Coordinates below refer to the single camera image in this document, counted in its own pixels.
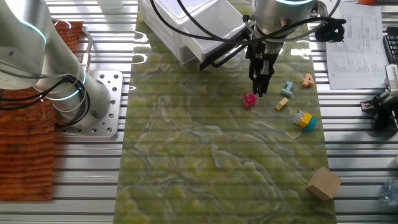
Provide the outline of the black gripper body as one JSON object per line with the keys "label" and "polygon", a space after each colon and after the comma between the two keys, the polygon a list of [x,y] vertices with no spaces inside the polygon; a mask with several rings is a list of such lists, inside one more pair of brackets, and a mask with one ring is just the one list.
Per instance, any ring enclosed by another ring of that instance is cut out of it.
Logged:
{"label": "black gripper body", "polygon": [[279,56],[283,43],[278,42],[258,42],[248,45],[246,51],[246,59],[262,59],[265,61],[275,62]]}

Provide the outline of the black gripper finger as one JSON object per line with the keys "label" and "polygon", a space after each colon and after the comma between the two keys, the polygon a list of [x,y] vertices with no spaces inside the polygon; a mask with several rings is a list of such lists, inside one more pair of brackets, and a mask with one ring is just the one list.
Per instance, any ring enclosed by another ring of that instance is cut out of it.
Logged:
{"label": "black gripper finger", "polygon": [[260,72],[260,85],[259,85],[259,96],[262,97],[267,93],[270,79],[274,74],[273,63],[269,60],[265,60],[263,67]]}
{"label": "black gripper finger", "polygon": [[259,83],[257,82],[257,70],[261,66],[261,60],[251,59],[249,64],[249,78],[252,81],[252,93],[260,95]]}

